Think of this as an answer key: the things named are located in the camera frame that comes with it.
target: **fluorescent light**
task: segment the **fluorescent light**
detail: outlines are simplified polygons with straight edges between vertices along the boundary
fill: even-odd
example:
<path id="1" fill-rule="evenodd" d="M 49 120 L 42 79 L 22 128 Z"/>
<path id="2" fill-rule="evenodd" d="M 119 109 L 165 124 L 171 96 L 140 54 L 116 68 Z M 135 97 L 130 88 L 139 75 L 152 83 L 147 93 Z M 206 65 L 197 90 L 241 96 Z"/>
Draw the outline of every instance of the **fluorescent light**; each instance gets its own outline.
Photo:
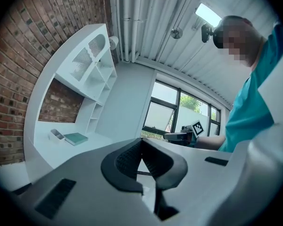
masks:
<path id="1" fill-rule="evenodd" d="M 201 3 L 195 12 L 199 17 L 206 20 L 213 27 L 216 27 L 221 17 L 219 17 L 212 9 Z"/>

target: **person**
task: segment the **person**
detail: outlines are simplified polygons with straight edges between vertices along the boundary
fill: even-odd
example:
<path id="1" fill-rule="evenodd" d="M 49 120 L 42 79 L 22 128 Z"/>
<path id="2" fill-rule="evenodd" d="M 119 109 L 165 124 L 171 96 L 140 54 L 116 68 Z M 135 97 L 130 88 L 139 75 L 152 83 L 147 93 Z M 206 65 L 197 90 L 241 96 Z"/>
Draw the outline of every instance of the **person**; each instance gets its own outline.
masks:
<path id="1" fill-rule="evenodd" d="M 283 25 L 276 21 L 265 39 L 248 19 L 226 16 L 216 27 L 213 40 L 217 48 L 227 49 L 234 60 L 247 66 L 250 76 L 234 100 L 225 135 L 198 137 L 194 147 L 233 152 L 239 142 L 253 139 L 274 123 L 258 88 L 283 54 Z"/>

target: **red brick wall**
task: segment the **red brick wall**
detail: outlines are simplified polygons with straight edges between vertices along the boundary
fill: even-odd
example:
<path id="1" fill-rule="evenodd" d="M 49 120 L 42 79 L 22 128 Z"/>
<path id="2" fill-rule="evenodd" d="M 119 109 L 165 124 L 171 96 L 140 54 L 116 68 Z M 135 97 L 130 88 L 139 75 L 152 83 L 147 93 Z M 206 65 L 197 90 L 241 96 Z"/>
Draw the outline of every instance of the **red brick wall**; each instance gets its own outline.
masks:
<path id="1" fill-rule="evenodd" d="M 43 67 L 87 24 L 106 23 L 109 0 L 16 0 L 0 24 L 0 165 L 24 160 L 27 104 Z M 54 80 L 39 120 L 74 122 L 83 98 Z"/>

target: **notebook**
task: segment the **notebook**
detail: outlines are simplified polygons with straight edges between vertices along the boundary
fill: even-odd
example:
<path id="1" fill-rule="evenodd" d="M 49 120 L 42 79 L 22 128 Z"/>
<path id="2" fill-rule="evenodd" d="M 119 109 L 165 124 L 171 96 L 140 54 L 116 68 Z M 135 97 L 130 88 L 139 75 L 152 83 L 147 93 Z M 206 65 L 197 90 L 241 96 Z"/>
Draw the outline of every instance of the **notebook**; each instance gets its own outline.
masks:
<path id="1" fill-rule="evenodd" d="M 85 141 L 88 141 L 88 137 L 83 136 L 80 133 L 71 133 L 71 134 L 66 134 L 65 140 L 69 142 L 71 145 L 79 145 Z"/>

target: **white shelf unit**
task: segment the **white shelf unit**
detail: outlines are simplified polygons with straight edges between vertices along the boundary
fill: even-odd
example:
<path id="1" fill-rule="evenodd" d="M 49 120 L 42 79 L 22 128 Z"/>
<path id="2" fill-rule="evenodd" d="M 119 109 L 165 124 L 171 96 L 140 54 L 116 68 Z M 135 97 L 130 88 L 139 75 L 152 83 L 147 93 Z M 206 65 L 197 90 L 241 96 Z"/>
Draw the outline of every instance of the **white shelf unit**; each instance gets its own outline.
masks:
<path id="1" fill-rule="evenodd" d="M 116 79 L 105 24 L 89 24 L 71 36 L 50 58 L 40 74 L 28 103 L 24 128 L 26 169 L 32 182 L 78 153 L 111 143 L 95 133 L 104 104 Z M 75 123 L 38 121 L 46 92 L 53 80 L 84 96 Z M 51 129 L 62 135 L 79 132 L 89 138 L 79 146 L 56 145 Z"/>

